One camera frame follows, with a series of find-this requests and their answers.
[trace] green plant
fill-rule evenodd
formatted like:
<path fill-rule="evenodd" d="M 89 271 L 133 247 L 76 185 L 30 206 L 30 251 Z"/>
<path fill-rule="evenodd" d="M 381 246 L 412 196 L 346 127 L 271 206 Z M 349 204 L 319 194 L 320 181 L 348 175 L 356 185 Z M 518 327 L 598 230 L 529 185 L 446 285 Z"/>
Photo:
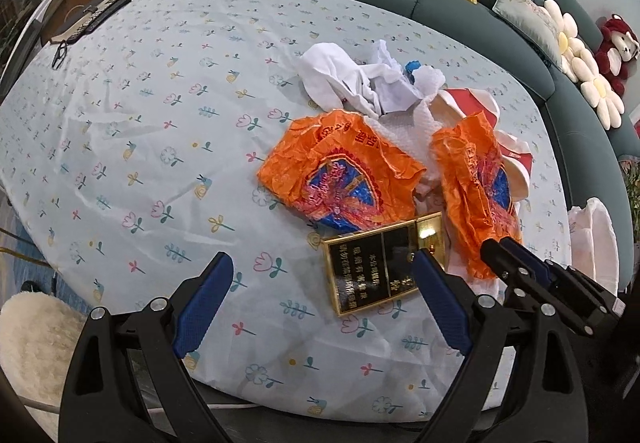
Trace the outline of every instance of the green plant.
<path fill-rule="evenodd" d="M 631 207 L 631 222 L 634 227 L 634 242 L 640 242 L 640 160 L 623 160 L 620 162 L 622 177 L 625 181 L 626 195 Z"/>

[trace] fluffy white stool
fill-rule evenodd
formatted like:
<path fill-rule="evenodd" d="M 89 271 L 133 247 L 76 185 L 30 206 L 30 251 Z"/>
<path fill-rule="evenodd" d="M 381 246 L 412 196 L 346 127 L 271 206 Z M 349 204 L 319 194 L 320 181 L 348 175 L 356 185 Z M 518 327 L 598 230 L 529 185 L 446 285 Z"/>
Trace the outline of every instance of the fluffy white stool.
<path fill-rule="evenodd" d="M 44 293 L 18 293 L 0 310 L 0 366 L 19 396 L 59 406 L 85 317 Z M 58 441 L 58 415 L 28 409 Z"/>

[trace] table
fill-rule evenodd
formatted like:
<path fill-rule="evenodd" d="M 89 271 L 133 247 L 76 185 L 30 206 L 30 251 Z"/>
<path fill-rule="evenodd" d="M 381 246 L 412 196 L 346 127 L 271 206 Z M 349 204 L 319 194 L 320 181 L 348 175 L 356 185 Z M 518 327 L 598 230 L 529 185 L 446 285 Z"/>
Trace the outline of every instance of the table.
<path fill-rule="evenodd" d="M 511 75 L 418 23 L 351 0 L 133 0 L 51 69 L 46 46 L 0 107 L 0 180 L 47 260 L 84 299 L 142 308 L 234 260 L 193 377 L 274 409 L 352 421 L 428 418 L 462 357 L 420 296 L 339 319 L 318 235 L 257 182 L 296 118 L 318 112 L 296 58 L 387 40 L 502 107 L 535 165 L 525 244 L 569 263 L 566 208 L 540 114 Z M 487 406 L 500 402 L 509 359 Z"/>

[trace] light blue pillow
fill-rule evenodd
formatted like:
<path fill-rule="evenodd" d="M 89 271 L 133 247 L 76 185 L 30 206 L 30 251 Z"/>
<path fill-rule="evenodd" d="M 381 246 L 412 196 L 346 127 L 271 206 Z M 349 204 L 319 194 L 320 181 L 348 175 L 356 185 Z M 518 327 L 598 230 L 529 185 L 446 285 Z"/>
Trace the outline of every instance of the light blue pillow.
<path fill-rule="evenodd" d="M 556 22 L 532 0 L 496 0 L 494 12 L 529 41 L 543 60 L 562 70 Z"/>

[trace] blue gripper pad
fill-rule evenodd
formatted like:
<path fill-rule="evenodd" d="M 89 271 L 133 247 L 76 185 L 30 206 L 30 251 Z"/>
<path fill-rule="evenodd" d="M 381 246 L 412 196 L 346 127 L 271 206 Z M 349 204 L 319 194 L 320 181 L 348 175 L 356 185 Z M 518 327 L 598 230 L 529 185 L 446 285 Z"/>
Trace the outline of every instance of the blue gripper pad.
<path fill-rule="evenodd" d="M 467 356 L 473 343 L 466 312 L 434 264 L 423 251 L 417 251 L 411 265 L 415 283 L 449 347 Z"/>
<path fill-rule="evenodd" d="M 183 359 L 187 353 L 200 347 L 233 277 L 234 263 L 231 257 L 222 253 L 218 263 L 211 269 L 176 320 L 174 353 L 178 358 Z"/>
<path fill-rule="evenodd" d="M 549 270 L 545 263 L 540 261 L 533 253 L 519 243 L 516 243 L 511 237 L 505 237 L 500 240 L 500 245 L 511 253 L 514 257 L 519 259 L 527 268 L 533 271 L 535 280 L 544 289 L 549 289 L 551 286 L 551 277 L 549 277 Z"/>

